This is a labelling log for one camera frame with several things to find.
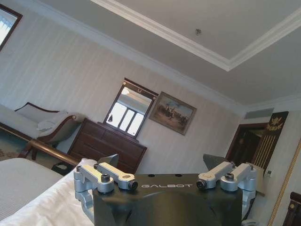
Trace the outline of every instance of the window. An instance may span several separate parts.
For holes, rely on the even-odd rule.
[[[143,119],[143,114],[116,102],[106,123],[135,136]]]
[[[22,15],[0,4],[0,50],[21,20]]]

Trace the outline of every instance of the air vent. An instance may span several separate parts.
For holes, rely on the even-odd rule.
[[[268,108],[253,112],[247,112],[245,115],[245,119],[255,119],[255,118],[261,118],[261,117],[270,117],[273,114],[274,108]]]

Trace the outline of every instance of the white bedsheet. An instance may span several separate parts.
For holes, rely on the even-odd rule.
[[[79,165],[94,160],[82,159]],[[15,214],[3,219],[0,226],[93,226],[74,197],[73,171],[60,179]]]

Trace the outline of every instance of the carpet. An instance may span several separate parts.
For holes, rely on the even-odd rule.
[[[15,137],[4,131],[0,131],[0,161],[17,158],[22,149],[25,147],[26,143],[26,141],[18,137]],[[38,152],[35,161],[32,160],[32,155],[30,152],[27,156],[27,159],[49,169],[51,169],[52,166],[58,162],[61,162],[59,159],[56,159],[43,152]]]

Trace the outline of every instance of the white pillow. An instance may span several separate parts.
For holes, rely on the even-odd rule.
[[[68,113],[66,111],[60,111],[60,112],[56,113],[55,116],[53,116],[52,118],[40,121],[38,123],[37,130],[45,132],[45,131],[53,128],[57,123],[64,120],[67,115],[68,115]]]

